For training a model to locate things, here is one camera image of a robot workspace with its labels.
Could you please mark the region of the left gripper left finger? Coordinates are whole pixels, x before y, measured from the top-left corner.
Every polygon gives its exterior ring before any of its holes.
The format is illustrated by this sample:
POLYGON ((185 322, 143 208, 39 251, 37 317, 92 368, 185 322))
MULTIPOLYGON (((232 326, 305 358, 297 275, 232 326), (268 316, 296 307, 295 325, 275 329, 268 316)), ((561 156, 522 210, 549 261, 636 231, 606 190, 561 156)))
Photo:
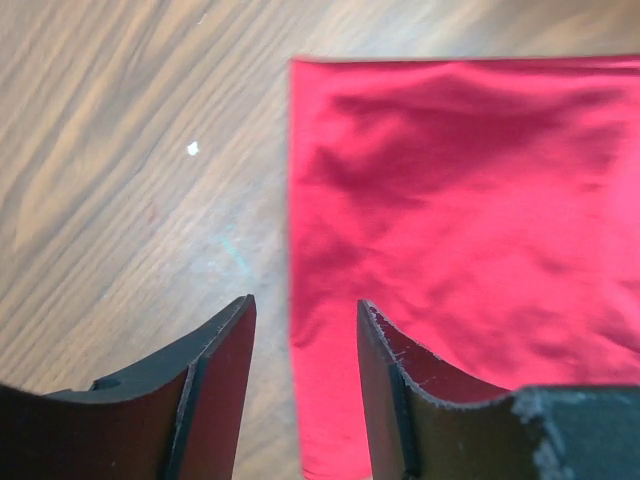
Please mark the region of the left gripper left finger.
POLYGON ((255 327, 246 295, 86 391, 2 386, 2 478, 231 478, 255 327))

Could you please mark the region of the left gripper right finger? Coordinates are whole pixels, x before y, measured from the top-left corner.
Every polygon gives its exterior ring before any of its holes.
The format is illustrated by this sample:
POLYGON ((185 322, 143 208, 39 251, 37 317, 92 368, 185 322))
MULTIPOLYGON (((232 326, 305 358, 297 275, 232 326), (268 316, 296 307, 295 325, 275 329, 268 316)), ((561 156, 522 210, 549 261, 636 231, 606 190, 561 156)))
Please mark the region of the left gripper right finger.
POLYGON ((639 391, 507 391, 440 359, 360 301, 357 343, 376 479, 635 479, 639 391))

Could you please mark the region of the red cloth napkin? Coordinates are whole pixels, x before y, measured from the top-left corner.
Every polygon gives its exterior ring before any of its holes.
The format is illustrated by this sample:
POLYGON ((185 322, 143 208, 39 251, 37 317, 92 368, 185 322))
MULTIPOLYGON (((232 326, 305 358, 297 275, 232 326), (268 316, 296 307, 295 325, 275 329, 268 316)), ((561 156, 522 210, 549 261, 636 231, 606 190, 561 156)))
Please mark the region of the red cloth napkin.
POLYGON ((639 59, 290 70, 290 346, 303 474, 371 472, 369 299, 502 388, 639 379, 639 59))

